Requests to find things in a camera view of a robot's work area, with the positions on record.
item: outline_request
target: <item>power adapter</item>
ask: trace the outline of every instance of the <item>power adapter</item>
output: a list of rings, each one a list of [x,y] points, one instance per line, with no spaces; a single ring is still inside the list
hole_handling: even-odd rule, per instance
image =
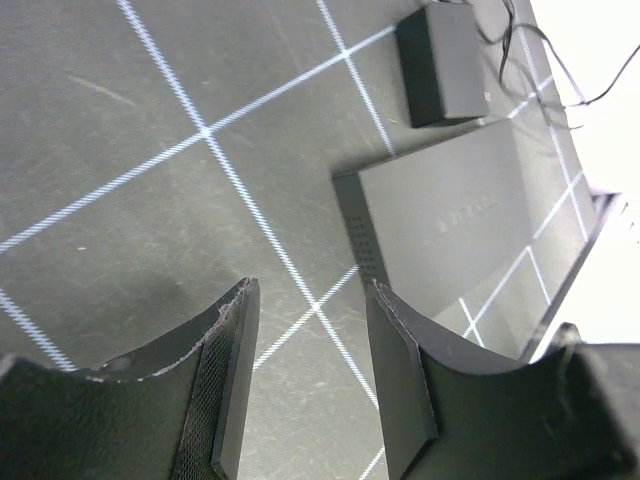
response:
[[[489,114],[472,5],[430,3],[398,24],[396,39],[414,128]]]

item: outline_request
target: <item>black box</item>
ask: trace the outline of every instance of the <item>black box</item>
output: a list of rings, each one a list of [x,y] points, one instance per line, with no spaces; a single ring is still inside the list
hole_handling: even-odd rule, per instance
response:
[[[334,179],[365,281],[435,317],[533,235],[510,121]]]
[[[398,24],[396,39],[413,127],[488,115],[473,6],[430,3]]]

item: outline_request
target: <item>flat black box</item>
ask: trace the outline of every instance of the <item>flat black box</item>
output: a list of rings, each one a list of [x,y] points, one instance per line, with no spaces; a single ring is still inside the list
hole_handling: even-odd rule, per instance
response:
[[[488,115],[473,6],[430,3],[398,24],[396,39],[413,127]]]
[[[334,180],[365,281],[430,318],[533,235],[510,121]]]

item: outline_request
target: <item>gray floor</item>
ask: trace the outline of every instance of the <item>gray floor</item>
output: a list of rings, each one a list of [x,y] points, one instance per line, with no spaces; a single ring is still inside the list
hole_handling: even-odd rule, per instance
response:
[[[476,3],[501,32],[502,2]],[[533,21],[528,1],[517,5]],[[363,291],[330,176],[468,128],[408,127],[390,27],[416,8],[5,5],[0,351],[97,366],[256,275],[241,478],[386,478]],[[545,124],[513,65],[504,93],[500,50],[484,53],[493,118],[514,117],[536,236],[436,320],[517,356],[595,218],[569,133]],[[558,99],[539,40],[518,35],[513,56]]]

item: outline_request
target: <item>scratch on floor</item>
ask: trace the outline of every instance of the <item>scratch on floor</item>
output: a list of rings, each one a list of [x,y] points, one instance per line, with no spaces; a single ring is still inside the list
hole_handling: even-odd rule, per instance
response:
[[[80,77],[74,77],[73,75],[69,76],[69,80],[76,82],[80,85],[83,85],[87,88],[90,88],[91,90],[95,90],[96,92],[102,93],[103,95],[106,95],[107,97],[110,97],[114,100],[117,100],[118,102],[122,102],[122,103],[126,103],[127,105],[130,105],[132,107],[137,107],[138,104],[132,100],[129,100],[128,98],[123,97],[122,95],[117,94],[116,92],[112,92],[111,90],[109,90],[108,88],[105,87],[101,87],[100,85],[97,85],[93,82],[90,82],[89,80],[85,80],[84,78],[80,78]]]

